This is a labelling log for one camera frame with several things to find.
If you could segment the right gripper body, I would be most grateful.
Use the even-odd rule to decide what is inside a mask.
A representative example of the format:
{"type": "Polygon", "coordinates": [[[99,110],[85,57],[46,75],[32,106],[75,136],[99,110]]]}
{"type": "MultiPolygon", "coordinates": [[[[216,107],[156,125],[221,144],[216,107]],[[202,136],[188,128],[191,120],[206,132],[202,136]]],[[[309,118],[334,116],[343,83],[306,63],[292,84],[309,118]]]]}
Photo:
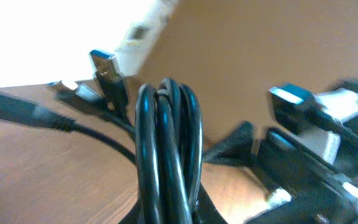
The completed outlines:
{"type": "Polygon", "coordinates": [[[287,133],[269,128],[253,143],[247,159],[266,188],[281,187],[291,200],[249,223],[353,223],[357,198],[343,186],[358,185],[358,151],[341,146],[333,164],[287,133]]]}

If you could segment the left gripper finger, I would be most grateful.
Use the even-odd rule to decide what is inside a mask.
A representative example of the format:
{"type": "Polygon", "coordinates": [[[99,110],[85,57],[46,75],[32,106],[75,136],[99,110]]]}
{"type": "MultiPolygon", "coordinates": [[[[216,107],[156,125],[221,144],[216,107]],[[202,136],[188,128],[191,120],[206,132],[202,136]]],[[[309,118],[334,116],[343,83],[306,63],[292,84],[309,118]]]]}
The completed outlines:
{"type": "MultiPolygon", "coordinates": [[[[203,185],[200,185],[198,195],[198,214],[193,223],[225,224],[227,221],[221,216],[214,206],[203,185]]],[[[136,201],[130,212],[119,222],[119,224],[145,224],[140,200],[136,201]]]]}

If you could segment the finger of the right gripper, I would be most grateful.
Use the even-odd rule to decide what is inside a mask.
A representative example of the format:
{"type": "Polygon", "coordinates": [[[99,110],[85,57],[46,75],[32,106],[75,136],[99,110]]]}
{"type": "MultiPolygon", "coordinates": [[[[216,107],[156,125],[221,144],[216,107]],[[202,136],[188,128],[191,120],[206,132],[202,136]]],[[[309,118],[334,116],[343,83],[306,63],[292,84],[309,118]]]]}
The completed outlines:
{"type": "Polygon", "coordinates": [[[254,127],[242,121],[227,136],[203,153],[203,162],[210,164],[252,164],[251,149],[254,127]]]}

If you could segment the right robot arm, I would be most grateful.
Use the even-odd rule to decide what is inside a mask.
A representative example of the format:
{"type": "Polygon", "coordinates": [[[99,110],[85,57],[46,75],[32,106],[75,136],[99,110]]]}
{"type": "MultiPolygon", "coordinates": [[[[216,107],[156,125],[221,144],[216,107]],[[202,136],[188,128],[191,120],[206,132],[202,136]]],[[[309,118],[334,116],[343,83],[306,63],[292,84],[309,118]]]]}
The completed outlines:
{"type": "Polygon", "coordinates": [[[278,126],[255,139],[243,122],[204,161],[246,166],[271,192],[252,223],[358,223],[358,78],[318,95],[290,83],[268,95],[278,126]]]}

